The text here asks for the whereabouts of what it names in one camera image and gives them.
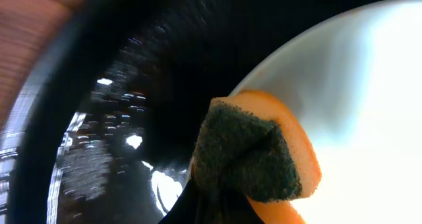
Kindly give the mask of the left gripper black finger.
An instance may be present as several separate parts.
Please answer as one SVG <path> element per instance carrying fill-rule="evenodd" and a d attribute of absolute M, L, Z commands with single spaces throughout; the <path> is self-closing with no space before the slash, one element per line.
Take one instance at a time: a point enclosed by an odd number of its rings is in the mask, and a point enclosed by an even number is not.
<path fill-rule="evenodd" d="M 216 200 L 189 180 L 181 196 L 159 224 L 263 224 L 248 199 L 223 189 Z"/>

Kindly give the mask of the light green plate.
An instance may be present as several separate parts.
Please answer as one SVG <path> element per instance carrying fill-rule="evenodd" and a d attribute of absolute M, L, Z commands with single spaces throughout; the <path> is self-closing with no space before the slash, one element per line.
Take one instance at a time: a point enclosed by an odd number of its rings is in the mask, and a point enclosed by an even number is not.
<path fill-rule="evenodd" d="M 421 222 L 421 0 L 325 20 L 281 46 L 226 98 L 284 102 L 322 169 L 308 198 L 253 204 L 265 223 Z"/>

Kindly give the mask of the orange green sponge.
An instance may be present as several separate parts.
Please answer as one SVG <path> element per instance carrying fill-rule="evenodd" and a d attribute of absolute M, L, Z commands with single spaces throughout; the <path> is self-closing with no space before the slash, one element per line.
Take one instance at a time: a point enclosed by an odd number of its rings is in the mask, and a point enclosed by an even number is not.
<path fill-rule="evenodd" d="M 279 99 L 259 90 L 213 98 L 191 159 L 190 179 L 214 205 L 211 223 L 252 223 L 224 213 L 224 191 L 237 191 L 262 223 L 304 223 L 291 201 L 317 189 L 321 170 L 299 121 Z"/>

